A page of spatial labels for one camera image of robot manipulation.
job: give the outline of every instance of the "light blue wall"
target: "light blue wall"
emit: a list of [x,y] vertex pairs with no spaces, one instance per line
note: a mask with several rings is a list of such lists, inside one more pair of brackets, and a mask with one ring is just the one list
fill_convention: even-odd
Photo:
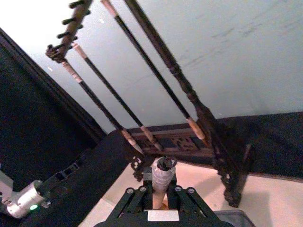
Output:
[[[110,132],[114,128],[103,113],[61,65],[45,56],[48,44],[59,44],[55,37],[65,30],[61,21],[72,14],[68,8],[70,2],[32,0],[19,2],[16,8],[15,1],[5,1],[1,3],[0,27]],[[193,106],[127,6],[122,0],[112,2],[196,118]],[[303,110],[303,1],[140,0],[139,3],[201,101],[216,118]],[[90,10],[84,28],[78,32],[78,43],[140,120],[146,126],[185,122],[99,0],[93,2]],[[74,50],[70,50],[67,59],[124,127],[137,127]]]

